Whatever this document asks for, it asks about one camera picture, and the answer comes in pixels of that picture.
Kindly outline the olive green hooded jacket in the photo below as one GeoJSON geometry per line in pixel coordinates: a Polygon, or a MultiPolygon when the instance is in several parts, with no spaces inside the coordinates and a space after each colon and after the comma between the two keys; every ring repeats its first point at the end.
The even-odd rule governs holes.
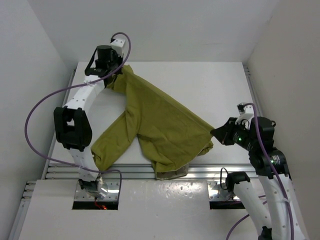
{"type": "Polygon", "coordinates": [[[138,139],[157,180],[188,174],[190,162],[213,148],[214,128],[174,98],[136,75],[129,65],[107,86],[124,94],[124,112],[91,146],[95,165],[106,171],[138,139]]]}

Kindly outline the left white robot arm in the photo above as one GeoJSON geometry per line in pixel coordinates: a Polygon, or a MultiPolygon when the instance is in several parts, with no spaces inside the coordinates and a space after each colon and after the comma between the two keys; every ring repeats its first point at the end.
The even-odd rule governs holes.
{"type": "Polygon", "coordinates": [[[93,131],[88,119],[89,110],[111,81],[112,72],[120,71],[124,46],[125,41],[121,39],[109,45],[97,46],[84,70],[84,86],[77,90],[70,101],[62,107],[56,107],[53,112],[56,139],[79,167],[80,188],[95,199],[102,199],[107,191],[103,188],[103,180],[90,149],[93,131]]]}

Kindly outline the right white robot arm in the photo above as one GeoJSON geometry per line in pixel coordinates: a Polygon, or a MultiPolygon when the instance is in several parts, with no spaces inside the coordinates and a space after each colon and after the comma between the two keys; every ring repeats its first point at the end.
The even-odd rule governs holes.
{"type": "Polygon", "coordinates": [[[276,123],[265,117],[252,119],[249,128],[231,117],[211,134],[225,146],[239,145],[248,151],[249,161],[263,187],[266,204],[255,192],[244,171],[230,172],[226,191],[236,195],[251,218],[260,240],[304,240],[294,205],[294,190],[285,155],[274,147],[276,123]]]}

